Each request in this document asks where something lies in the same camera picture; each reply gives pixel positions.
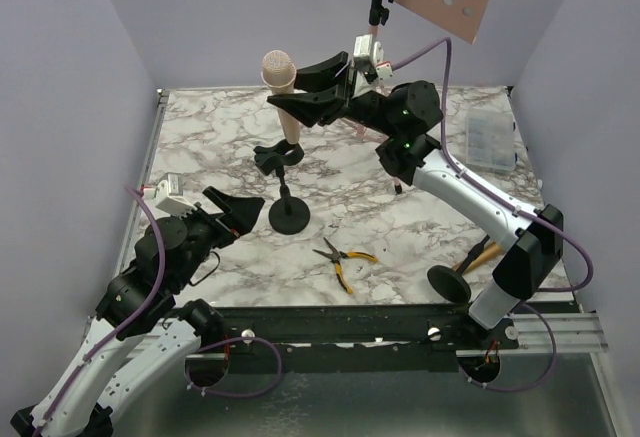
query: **marble table top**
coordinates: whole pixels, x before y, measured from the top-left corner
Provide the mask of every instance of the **marble table top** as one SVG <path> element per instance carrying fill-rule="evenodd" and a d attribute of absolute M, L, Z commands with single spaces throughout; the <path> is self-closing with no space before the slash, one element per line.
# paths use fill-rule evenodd
<path fill-rule="evenodd" d="M 292 195 L 311 209 L 311 222 L 298 235 L 284 236 L 269 226 L 268 209 L 278 195 L 275 175 L 263 176 L 253 164 L 253 147 L 270 146 L 283 134 L 263 88 L 174 91 L 161 129 L 151 182 L 165 172 L 184 175 L 185 196 L 216 212 L 200 192 L 212 185 L 236 196 L 261 196 L 267 203 L 254 231 L 219 254 L 219 269 L 197 287 L 187 287 L 178 304 L 203 298 L 216 306 L 353 305 L 441 303 L 427 280 L 436 264 L 462 260 L 484 233 L 444 202 L 418 189 L 395 195 L 393 183 L 374 151 L 344 122 L 303 128 L 303 161 L 287 169 Z M 464 161 L 465 114 L 471 108 L 511 113 L 503 88 L 453 88 L 448 99 L 448 142 Z M 518 135 L 519 161 L 508 174 L 479 172 L 515 197 L 541 205 L 526 151 Z M 155 211 L 156 217 L 164 214 Z M 139 235 L 147 221 L 142 216 Z M 343 264 L 348 295 L 333 266 L 312 252 L 327 237 L 341 250 L 375 254 L 380 262 Z M 195 279 L 216 259 L 205 262 Z M 492 265 L 467 274 L 473 297 L 491 279 Z M 568 285 L 559 264 L 546 286 Z M 571 300 L 570 293 L 538 294 L 536 300 Z"/>

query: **microphone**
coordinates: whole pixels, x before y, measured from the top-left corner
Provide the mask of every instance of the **microphone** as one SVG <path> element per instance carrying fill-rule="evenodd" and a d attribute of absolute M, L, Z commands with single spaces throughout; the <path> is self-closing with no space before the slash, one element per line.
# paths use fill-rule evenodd
<path fill-rule="evenodd" d="M 281 50 L 272 50 L 262 59 L 262 81 L 272 94 L 292 94 L 296 80 L 296 67 Z M 300 140 L 300 123 L 282 109 L 277 109 L 284 136 L 292 145 Z"/>

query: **microphone head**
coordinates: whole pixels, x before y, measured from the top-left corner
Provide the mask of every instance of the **microphone head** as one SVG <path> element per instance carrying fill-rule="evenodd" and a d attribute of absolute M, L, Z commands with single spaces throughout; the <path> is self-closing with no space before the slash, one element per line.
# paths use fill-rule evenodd
<path fill-rule="evenodd" d="M 296 66 L 286 52 L 272 50 L 262 59 L 262 81 L 272 90 L 293 85 Z"/>

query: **needle nose pliers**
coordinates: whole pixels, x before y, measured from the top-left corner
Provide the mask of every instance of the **needle nose pliers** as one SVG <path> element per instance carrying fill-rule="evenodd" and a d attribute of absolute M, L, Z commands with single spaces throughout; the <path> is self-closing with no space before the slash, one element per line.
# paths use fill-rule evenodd
<path fill-rule="evenodd" d="M 331 245 L 331 242 L 329 242 L 326 238 L 324 238 L 324 241 L 327 244 L 327 246 L 331 249 L 330 254 L 317 249 L 313 249 L 313 251 L 316 252 L 317 254 L 322 255 L 323 257 L 326 257 L 331 262 L 333 262 L 333 264 L 336 267 L 336 277 L 338 278 L 338 282 L 340 283 L 342 288 L 345 290 L 345 292 L 347 292 L 347 294 L 353 294 L 353 289 L 349 287 L 349 284 L 347 284 L 347 282 L 344 280 L 340 259 L 341 258 L 342 259 L 365 259 L 375 264 L 376 262 L 378 262 L 378 258 L 373 255 L 366 254 L 364 252 L 341 252 L 338 249 L 336 249 L 333 245 Z"/>

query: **wall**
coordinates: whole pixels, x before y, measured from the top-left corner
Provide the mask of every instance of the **wall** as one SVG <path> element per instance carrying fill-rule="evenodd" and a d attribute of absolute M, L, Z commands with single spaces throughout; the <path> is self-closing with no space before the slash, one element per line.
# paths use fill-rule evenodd
<path fill-rule="evenodd" d="M 640 0 L 565 0 L 514 91 L 545 199 L 595 262 L 579 296 L 596 308 L 629 410 L 640 408 Z M 567 252 L 574 282 L 584 275 Z M 634 413 L 640 435 L 640 415 Z"/>
<path fill-rule="evenodd" d="M 298 66 L 353 49 L 370 0 L 112 0 L 145 65 L 163 88 L 259 84 L 274 48 Z M 456 84 L 514 84 L 562 0 L 490 0 L 477 42 L 456 39 Z M 446 35 L 397 5 L 380 37 L 398 61 Z M 403 80 L 442 80 L 442 56 Z"/>
<path fill-rule="evenodd" d="M 1 0 L 0 435 L 66 368 L 112 276 L 155 86 L 109 0 Z"/>

